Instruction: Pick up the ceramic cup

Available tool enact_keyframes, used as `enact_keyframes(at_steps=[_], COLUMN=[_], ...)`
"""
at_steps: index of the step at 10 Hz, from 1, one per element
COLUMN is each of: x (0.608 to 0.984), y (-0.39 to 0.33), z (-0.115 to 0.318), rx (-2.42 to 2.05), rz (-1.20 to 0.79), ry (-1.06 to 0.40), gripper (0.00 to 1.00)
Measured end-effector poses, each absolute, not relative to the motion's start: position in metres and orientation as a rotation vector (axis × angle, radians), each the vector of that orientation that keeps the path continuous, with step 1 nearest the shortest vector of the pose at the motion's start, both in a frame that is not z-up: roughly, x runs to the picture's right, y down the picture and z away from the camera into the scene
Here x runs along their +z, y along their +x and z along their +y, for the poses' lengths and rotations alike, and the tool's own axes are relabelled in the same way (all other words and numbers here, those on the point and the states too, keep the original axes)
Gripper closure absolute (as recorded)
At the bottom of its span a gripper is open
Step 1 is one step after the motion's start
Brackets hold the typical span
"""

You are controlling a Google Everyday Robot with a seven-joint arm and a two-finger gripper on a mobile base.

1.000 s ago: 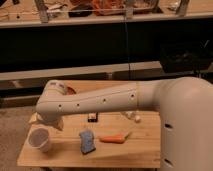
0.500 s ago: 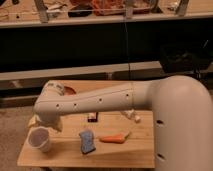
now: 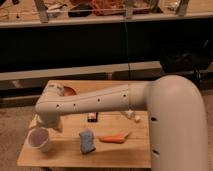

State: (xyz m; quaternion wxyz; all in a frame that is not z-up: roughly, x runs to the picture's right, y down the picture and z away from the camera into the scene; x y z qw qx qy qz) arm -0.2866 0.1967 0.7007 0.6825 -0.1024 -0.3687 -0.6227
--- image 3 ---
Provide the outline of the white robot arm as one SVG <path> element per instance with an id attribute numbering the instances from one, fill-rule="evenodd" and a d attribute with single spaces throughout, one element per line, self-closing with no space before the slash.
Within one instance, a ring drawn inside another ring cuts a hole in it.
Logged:
<path id="1" fill-rule="evenodd" d="M 210 171 L 205 105 L 184 77 L 168 75 L 68 97 L 52 83 L 35 106 L 39 122 L 49 128 L 67 114 L 129 109 L 149 114 L 152 171 Z"/>

